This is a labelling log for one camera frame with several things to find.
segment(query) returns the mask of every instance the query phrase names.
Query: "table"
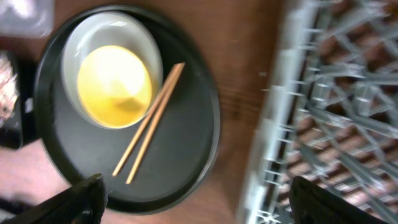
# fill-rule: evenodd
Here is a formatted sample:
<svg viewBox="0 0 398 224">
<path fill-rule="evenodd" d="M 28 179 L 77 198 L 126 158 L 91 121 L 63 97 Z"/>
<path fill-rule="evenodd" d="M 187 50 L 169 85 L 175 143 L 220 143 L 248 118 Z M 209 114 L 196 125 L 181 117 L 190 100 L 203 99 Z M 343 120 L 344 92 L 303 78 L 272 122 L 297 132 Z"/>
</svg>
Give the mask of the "table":
<svg viewBox="0 0 398 224">
<path fill-rule="evenodd" d="M 159 11 L 196 43 L 215 79 L 221 139 L 215 166 L 189 198 L 156 215 L 105 211 L 103 223 L 234 223 L 246 162 L 267 75 L 277 45 L 283 3 L 278 0 L 56 1 L 55 28 L 78 12 L 104 4 Z M 0 49 L 39 61 L 45 39 L 0 37 Z M 0 149 L 0 197 L 38 204 L 68 188 L 36 141 L 19 151 Z"/>
</svg>

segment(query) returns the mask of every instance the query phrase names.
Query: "bowl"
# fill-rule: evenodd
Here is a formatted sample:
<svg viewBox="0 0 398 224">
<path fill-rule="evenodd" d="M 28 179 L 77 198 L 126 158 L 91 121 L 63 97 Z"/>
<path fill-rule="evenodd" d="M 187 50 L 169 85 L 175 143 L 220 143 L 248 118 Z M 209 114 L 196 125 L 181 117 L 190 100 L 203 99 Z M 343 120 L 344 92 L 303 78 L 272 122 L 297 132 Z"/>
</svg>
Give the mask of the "bowl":
<svg viewBox="0 0 398 224">
<path fill-rule="evenodd" d="M 62 55 L 62 84 L 67 98 L 85 120 L 102 128 L 125 128 L 140 121 L 124 125 L 107 125 L 95 119 L 83 106 L 78 91 L 78 75 L 81 65 L 93 51 L 105 46 L 118 46 L 136 55 L 145 66 L 152 84 L 149 108 L 162 86 L 163 67 L 159 49 L 150 32 L 133 17 L 120 12 L 101 12 L 82 21 L 70 34 Z"/>
</svg>

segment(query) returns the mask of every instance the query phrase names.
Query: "round black tray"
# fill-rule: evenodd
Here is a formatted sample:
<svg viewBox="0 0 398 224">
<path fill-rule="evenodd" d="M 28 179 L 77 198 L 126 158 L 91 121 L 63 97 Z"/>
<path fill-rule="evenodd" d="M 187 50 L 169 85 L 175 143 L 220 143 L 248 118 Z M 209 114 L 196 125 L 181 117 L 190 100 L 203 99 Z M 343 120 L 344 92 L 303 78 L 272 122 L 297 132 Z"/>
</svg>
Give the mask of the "round black tray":
<svg viewBox="0 0 398 224">
<path fill-rule="evenodd" d="M 140 123 L 109 130 L 96 127 L 72 108 L 60 79 L 60 59 L 70 32 L 98 12 L 119 11 L 141 21 L 160 50 L 164 79 L 185 62 L 133 183 L 126 185 L 141 142 L 117 177 L 111 173 Z M 190 195 L 216 159 L 220 106 L 211 75 L 189 38 L 164 17 L 139 7 L 103 6 L 83 12 L 57 30 L 40 61 L 34 93 L 38 132 L 55 166 L 75 184 L 95 173 L 104 176 L 107 207 L 120 212 L 161 212 Z"/>
</svg>

